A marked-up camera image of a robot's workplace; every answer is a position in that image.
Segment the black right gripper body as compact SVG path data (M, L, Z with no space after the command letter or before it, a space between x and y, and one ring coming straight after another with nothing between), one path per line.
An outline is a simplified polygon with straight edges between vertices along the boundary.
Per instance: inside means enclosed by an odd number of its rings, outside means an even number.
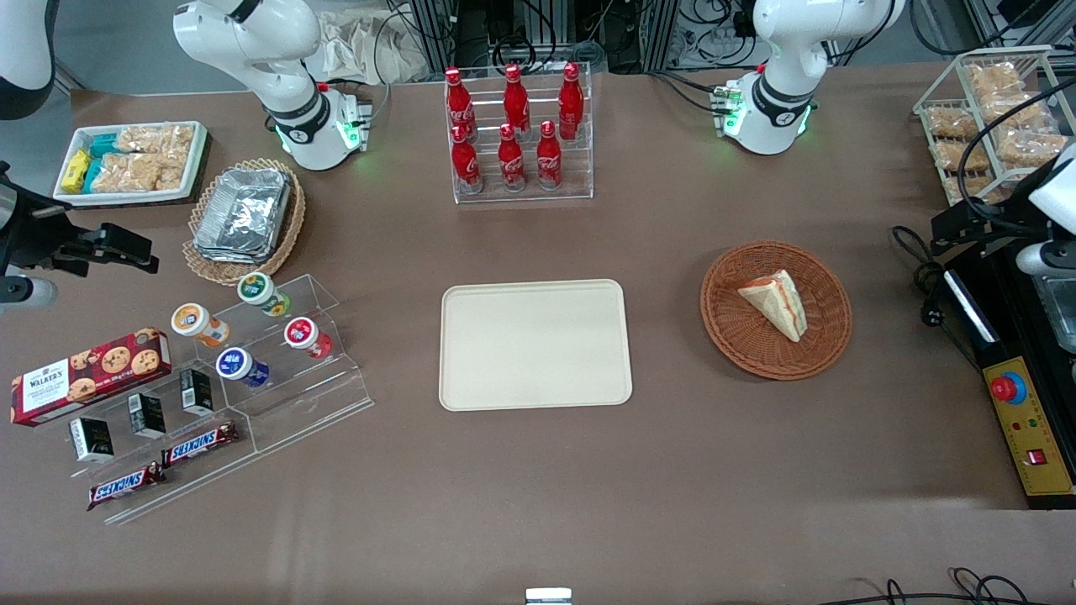
M16 271L41 268L85 278L88 261L69 258L63 253L67 245L77 244L81 234L86 233L66 216L72 207L20 187L10 179L8 170L10 165L3 161L3 272L10 268Z

